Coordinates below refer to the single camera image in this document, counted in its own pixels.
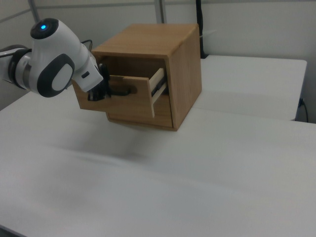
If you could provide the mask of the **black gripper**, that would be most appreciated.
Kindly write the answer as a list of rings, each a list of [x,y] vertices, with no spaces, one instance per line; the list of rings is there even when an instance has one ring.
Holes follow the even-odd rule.
[[[106,64],[99,64],[99,71],[103,77],[103,81],[98,83],[94,88],[88,92],[88,101],[100,101],[106,98],[109,95],[109,84],[107,81],[110,80],[110,74]]]

